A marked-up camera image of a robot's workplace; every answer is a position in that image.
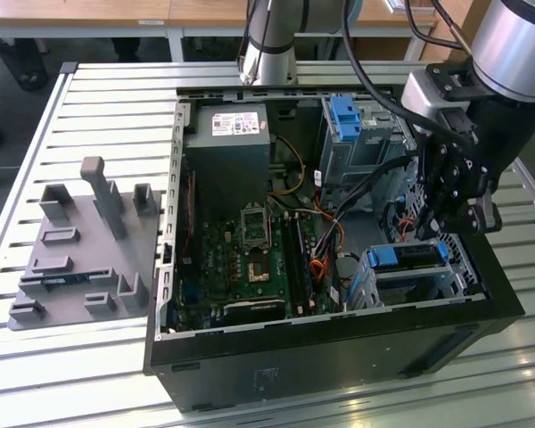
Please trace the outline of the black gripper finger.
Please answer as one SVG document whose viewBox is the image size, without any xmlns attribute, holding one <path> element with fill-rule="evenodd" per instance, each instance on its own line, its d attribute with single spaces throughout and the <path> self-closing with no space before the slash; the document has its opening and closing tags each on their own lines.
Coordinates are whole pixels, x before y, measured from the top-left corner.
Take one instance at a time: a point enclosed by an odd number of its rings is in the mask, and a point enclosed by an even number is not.
<svg viewBox="0 0 535 428">
<path fill-rule="evenodd" d="M 432 221 L 441 227 L 442 217 L 460 198 L 464 183 L 464 156 L 458 146 L 425 146 L 419 161 L 419 182 L 423 186 L 424 206 L 416 218 L 416 238 L 436 235 Z"/>
<path fill-rule="evenodd" d="M 487 191 L 474 202 L 465 202 L 445 217 L 445 232 L 454 235 L 485 235 L 502 229 L 502 218 Z"/>
</svg>

